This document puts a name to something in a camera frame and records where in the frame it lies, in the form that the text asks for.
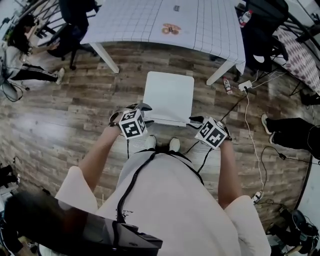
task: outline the wooden floor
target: wooden floor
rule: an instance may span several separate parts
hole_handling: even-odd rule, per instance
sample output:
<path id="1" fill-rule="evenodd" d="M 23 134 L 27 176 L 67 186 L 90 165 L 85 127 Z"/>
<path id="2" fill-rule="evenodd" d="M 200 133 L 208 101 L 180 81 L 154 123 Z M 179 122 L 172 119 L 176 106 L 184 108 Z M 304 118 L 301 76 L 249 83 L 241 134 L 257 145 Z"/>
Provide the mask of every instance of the wooden floor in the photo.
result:
<path id="1" fill-rule="evenodd" d="M 55 83 L 28 81 L 31 91 L 17 103 L 1 98 L 0 103 L 0 161 L 11 164 L 14 156 L 17 172 L 21 174 L 21 186 L 30 190 L 46 188 L 53 195 L 59 190 L 68 169 L 77 165 L 86 152 L 109 123 L 109 116 L 115 110 L 143 99 L 147 74 L 149 71 L 175 73 L 194 77 L 192 114 L 211 116 L 220 120 L 232 106 L 244 96 L 232 81 L 234 70 L 226 74 L 230 80 L 233 95 L 227 95 L 219 79 L 214 89 L 206 86 L 206 79 L 222 64 L 222 59 L 211 62 L 205 53 L 151 43 L 106 44 L 107 51 L 119 65 L 120 73 L 114 74 L 99 57 L 81 52 L 77 57 L 77 70 L 68 68 L 69 60 L 49 56 L 47 53 L 31 59 L 32 64 L 41 64 L 51 71 L 66 68 L 61 85 Z M 253 81 L 255 77 L 246 70 L 240 81 Z M 254 83 L 258 85 L 265 80 Z M 269 137 L 261 125 L 260 117 L 267 113 L 271 118 L 301 117 L 313 122 L 319 108 L 306 109 L 301 105 L 299 94 L 289 97 L 296 86 L 295 78 L 283 75 L 249 94 L 250 105 L 247 121 L 260 157 Z M 242 187 L 245 194 L 252 196 L 261 190 L 260 173 L 265 180 L 262 164 L 258 165 L 254 147 L 245 123 L 247 100 L 244 99 L 224 120 L 229 128 Z M 196 140 L 195 131 L 188 128 L 154 125 L 149 134 L 157 137 L 164 145 L 172 137 L 181 141 L 181 151 L 185 152 Z M 129 153 L 142 150 L 144 139 L 132 139 Z M 309 160 L 310 154 L 304 150 L 276 147 L 287 156 Z M 198 169 L 208 151 L 205 145 L 196 145 L 187 155 Z M 127 160 L 127 146 L 119 137 L 111 150 L 99 187 L 95 195 L 99 204 L 114 191 L 123 164 Z M 267 183 L 264 200 L 294 207 L 301 193 L 308 164 L 304 162 L 283 161 L 272 149 L 266 149 L 263 161 L 267 168 Z M 220 152 L 212 151 L 201 176 L 208 191 L 217 198 Z M 278 218 L 277 205 L 260 204 L 256 206 L 265 227 Z"/>

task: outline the bottle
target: bottle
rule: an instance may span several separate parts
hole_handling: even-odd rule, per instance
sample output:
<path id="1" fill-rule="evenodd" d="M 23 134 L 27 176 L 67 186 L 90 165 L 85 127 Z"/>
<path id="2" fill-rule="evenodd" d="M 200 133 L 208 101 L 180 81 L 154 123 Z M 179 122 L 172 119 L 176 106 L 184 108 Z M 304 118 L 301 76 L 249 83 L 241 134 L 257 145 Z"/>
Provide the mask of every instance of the bottle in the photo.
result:
<path id="1" fill-rule="evenodd" d="M 232 92 L 230 83 L 229 83 L 228 79 L 227 79 L 225 76 L 223 77 L 223 84 L 224 84 L 226 93 L 227 93 L 228 95 L 232 94 L 233 92 Z"/>
<path id="2" fill-rule="evenodd" d="M 248 10 L 245 12 L 242 17 L 239 19 L 240 28 L 243 28 L 248 21 L 251 19 L 252 16 L 252 10 Z"/>

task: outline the patterned cloth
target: patterned cloth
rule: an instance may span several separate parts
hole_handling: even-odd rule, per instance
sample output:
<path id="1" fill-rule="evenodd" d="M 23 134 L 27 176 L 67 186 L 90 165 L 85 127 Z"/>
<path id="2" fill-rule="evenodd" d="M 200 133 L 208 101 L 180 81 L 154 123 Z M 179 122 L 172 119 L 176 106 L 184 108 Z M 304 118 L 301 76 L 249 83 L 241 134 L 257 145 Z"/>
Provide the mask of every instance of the patterned cloth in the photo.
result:
<path id="1" fill-rule="evenodd" d="M 289 32 L 281 28 L 278 28 L 276 32 L 279 41 L 283 43 L 288 53 L 289 60 L 283 67 L 320 95 L 318 70 L 311 54 L 293 39 Z"/>

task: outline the hair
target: hair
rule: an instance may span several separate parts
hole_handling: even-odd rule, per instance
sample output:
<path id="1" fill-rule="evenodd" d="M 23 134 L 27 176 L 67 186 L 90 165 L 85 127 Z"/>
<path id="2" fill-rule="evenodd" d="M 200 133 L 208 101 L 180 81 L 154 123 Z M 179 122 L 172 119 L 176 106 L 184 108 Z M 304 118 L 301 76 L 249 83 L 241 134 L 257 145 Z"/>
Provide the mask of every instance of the hair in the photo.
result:
<path id="1" fill-rule="evenodd" d="M 18 48 L 24 54 L 29 52 L 29 41 L 25 35 L 25 27 L 33 27 L 35 18 L 32 15 L 26 15 L 14 27 L 12 35 L 8 40 L 8 45 Z"/>

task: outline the table leg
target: table leg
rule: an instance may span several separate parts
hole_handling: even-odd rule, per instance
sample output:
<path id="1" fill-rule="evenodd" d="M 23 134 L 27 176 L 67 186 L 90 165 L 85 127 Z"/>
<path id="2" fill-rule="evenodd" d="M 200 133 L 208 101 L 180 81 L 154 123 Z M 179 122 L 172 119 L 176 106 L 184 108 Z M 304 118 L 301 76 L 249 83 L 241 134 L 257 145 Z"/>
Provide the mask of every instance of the table leg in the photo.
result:
<path id="1" fill-rule="evenodd" d="M 99 56 L 105 61 L 105 63 L 109 66 L 109 68 L 112 69 L 114 73 L 119 73 L 118 66 L 112 60 L 112 58 L 106 52 L 106 50 L 103 48 L 101 43 L 90 43 L 90 45 L 96 51 L 96 53 L 99 54 Z"/>
<path id="2" fill-rule="evenodd" d="M 206 81 L 207 86 L 211 86 L 215 81 L 222 77 L 229 69 L 235 65 L 234 62 L 226 60 L 221 67 Z"/>

